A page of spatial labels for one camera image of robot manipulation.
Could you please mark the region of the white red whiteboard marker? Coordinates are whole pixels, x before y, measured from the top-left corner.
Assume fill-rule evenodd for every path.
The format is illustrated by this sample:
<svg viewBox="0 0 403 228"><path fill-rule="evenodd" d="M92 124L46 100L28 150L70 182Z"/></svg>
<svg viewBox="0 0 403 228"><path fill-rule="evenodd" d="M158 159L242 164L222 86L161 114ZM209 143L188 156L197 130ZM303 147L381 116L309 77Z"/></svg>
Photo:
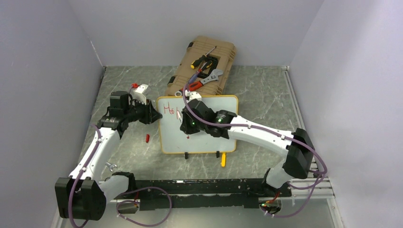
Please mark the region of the white red whiteboard marker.
<svg viewBox="0 0 403 228"><path fill-rule="evenodd" d="M181 112L177 110L176 113L177 113L177 119L180 121L180 124L182 124L183 120Z"/></svg>

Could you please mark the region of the yellow framed whiteboard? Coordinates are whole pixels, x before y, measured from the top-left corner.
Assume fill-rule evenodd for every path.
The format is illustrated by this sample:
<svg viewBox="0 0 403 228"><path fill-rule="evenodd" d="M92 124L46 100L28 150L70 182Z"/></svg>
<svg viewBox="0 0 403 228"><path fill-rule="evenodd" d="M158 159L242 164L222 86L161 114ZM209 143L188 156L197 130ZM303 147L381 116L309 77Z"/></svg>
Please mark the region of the yellow framed whiteboard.
<svg viewBox="0 0 403 228"><path fill-rule="evenodd" d="M233 152L236 150L236 140L214 138L200 131L187 135L180 130L180 121L176 111L185 107L182 97L161 96L156 100L157 111L163 115L159 119L159 134L161 150L165 154L215 153Z"/></svg>

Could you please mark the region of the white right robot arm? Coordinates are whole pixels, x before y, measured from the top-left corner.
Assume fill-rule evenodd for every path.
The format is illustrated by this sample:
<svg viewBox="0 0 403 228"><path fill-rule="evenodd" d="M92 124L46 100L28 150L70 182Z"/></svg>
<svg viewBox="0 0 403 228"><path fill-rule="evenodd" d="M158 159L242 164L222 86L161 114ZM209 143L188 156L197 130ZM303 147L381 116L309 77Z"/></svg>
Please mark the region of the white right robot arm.
<svg viewBox="0 0 403 228"><path fill-rule="evenodd" d="M314 146L301 128L293 132L270 128L227 110L215 112L201 100L191 100L182 110L180 130L188 135L203 131L215 138L241 140L275 152L282 160L264 176L262 192L267 197L274 197L291 179L308 177Z"/></svg>

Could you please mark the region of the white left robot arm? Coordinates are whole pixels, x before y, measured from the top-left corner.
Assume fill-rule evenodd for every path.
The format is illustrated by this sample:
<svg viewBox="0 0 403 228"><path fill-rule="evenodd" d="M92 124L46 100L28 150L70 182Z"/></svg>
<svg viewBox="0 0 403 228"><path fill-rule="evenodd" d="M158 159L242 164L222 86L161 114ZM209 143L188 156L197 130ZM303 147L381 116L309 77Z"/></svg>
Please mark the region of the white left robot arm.
<svg viewBox="0 0 403 228"><path fill-rule="evenodd" d="M108 202L136 195L134 174L117 171L100 182L101 174L115 147L132 122L152 124L162 118L139 87L110 95L107 112L95 125L95 136L77 167L55 183L59 215L64 219L100 220Z"/></svg>

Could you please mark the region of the yellow black screwdriver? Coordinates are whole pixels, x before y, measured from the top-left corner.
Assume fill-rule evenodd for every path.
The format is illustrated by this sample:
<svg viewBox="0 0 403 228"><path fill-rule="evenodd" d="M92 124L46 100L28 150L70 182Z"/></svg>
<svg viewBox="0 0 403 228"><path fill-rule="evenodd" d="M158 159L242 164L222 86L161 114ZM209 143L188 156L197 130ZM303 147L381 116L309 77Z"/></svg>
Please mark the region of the yellow black screwdriver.
<svg viewBox="0 0 403 228"><path fill-rule="evenodd" d="M205 53L200 58L198 58L197 60L193 61L191 63L191 65L190 65L190 67L192 69L195 69L196 67L198 67L207 58L207 56L216 48L217 48L217 46L213 47L209 52Z"/></svg>

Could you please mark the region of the small silver wrench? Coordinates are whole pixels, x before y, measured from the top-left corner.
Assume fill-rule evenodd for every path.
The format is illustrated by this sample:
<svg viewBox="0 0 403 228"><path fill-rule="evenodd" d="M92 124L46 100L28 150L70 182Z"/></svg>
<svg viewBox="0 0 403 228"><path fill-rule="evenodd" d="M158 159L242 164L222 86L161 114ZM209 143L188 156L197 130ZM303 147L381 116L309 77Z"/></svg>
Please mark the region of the small silver wrench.
<svg viewBox="0 0 403 228"><path fill-rule="evenodd" d="M106 165L106 167L108 168L108 170L110 171L110 172L115 172L116 170L117 170L117 165L116 164L114 164L114 163L110 163L110 162L106 162L105 163L105 165Z"/></svg>

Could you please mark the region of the tan plastic tool case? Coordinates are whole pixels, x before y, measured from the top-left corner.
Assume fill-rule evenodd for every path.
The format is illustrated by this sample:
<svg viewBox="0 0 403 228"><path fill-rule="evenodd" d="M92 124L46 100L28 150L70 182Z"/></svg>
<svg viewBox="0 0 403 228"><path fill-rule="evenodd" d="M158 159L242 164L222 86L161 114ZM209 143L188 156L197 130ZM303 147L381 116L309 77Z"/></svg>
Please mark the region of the tan plastic tool case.
<svg viewBox="0 0 403 228"><path fill-rule="evenodd" d="M165 96L175 96L188 80L197 74L195 82L205 81L197 89L201 95L221 95L236 56L233 43L207 36L197 36L189 43L176 72L165 90Z"/></svg>

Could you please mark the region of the red handled adjustable wrench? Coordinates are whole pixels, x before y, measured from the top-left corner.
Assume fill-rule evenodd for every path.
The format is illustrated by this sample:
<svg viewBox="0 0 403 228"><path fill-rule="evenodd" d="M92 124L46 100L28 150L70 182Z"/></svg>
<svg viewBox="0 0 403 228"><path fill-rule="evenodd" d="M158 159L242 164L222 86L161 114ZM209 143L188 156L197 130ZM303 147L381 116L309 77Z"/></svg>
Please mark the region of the red handled adjustable wrench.
<svg viewBox="0 0 403 228"><path fill-rule="evenodd" d="M209 76L202 79L201 81L196 81L196 82L190 83L187 91L196 91L197 89L201 88L202 86L204 86L207 83L216 82L219 80L219 76L221 76L222 74L223 74L222 70L214 69L214 70L212 70L212 72L210 73Z"/></svg>

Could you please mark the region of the blue handled screwdriver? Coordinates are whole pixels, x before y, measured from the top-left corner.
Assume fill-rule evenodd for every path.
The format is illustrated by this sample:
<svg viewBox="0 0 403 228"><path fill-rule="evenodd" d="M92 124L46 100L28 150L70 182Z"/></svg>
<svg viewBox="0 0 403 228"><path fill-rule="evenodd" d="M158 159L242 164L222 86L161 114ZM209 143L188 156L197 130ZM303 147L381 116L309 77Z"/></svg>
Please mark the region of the blue handled screwdriver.
<svg viewBox="0 0 403 228"><path fill-rule="evenodd" d="M211 61L211 60L208 60L206 63L204 63L204 64L202 65L202 67L199 68L199 69L191 76L191 78L188 80L188 84L193 83L193 82L196 80L196 78L198 77L198 75L199 75L202 71L204 71L204 70L210 68L211 65L212 65L212 61Z"/></svg>

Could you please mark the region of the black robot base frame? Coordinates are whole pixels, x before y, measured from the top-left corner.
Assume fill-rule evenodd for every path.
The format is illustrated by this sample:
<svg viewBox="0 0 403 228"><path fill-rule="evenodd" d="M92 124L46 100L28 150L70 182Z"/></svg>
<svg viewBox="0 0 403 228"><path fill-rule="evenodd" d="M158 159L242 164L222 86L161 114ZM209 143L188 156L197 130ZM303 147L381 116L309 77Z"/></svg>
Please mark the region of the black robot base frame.
<svg viewBox="0 0 403 228"><path fill-rule="evenodd" d="M179 208L243 207L257 209L266 200L290 197L285 183L274 189L262 178L136 180L134 188L116 196L118 202L136 200L141 211Z"/></svg>

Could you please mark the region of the aluminium rail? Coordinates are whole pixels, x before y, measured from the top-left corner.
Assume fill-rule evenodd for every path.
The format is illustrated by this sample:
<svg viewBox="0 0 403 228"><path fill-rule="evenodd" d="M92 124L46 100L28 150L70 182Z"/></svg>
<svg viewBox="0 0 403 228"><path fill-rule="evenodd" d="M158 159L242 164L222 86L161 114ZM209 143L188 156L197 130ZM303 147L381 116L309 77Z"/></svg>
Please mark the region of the aluminium rail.
<svg viewBox="0 0 403 228"><path fill-rule="evenodd" d="M293 197L304 198L307 197L312 191L313 185L315 185L312 198L315 199L326 199L334 197L334 191L329 178L324 178L320 183L317 182L316 178L307 178L304 180L292 179L290 182L291 193Z"/></svg>

